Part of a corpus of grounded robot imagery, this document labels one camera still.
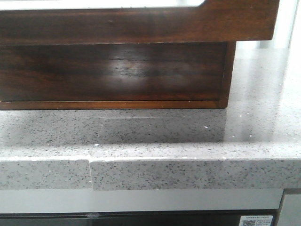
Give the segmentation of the dark wooden drawer cabinet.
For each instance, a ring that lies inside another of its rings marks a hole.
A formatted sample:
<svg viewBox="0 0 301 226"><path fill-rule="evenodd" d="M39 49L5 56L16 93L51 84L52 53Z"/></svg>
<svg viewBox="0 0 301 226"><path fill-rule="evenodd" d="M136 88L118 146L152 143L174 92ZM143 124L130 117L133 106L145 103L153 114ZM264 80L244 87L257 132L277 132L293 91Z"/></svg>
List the dark wooden drawer cabinet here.
<svg viewBox="0 0 301 226"><path fill-rule="evenodd" d="M230 42L2 46L1 110L228 105Z"/></svg>

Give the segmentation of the black appliance under counter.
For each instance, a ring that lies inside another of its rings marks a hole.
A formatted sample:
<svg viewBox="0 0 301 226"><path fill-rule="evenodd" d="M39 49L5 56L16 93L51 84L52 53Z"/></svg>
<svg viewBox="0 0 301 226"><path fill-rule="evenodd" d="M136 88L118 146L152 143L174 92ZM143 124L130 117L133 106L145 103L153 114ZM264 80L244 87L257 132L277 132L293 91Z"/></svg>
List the black appliance under counter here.
<svg viewBox="0 0 301 226"><path fill-rule="evenodd" d="M272 215L271 210L175 210L80 213L3 213L2 226L238 226L241 216Z"/></svg>

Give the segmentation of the dark wooden drawer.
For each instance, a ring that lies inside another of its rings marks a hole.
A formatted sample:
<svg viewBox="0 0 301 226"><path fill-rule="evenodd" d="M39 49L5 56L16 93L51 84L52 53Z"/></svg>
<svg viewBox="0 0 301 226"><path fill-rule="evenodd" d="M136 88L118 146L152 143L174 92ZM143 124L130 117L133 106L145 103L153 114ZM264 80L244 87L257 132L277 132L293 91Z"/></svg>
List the dark wooden drawer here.
<svg viewBox="0 0 301 226"><path fill-rule="evenodd" d="M3 10L0 43L76 45L271 40L277 0L206 0L197 7Z"/></svg>

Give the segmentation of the white label sticker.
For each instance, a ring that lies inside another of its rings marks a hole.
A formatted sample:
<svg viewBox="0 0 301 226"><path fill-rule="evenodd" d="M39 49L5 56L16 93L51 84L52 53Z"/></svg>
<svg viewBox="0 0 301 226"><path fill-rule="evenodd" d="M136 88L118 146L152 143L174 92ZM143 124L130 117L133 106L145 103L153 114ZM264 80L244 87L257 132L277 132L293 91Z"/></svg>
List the white label sticker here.
<svg viewBox="0 0 301 226"><path fill-rule="evenodd" d="M241 216L239 226L271 226L273 218L272 215Z"/></svg>

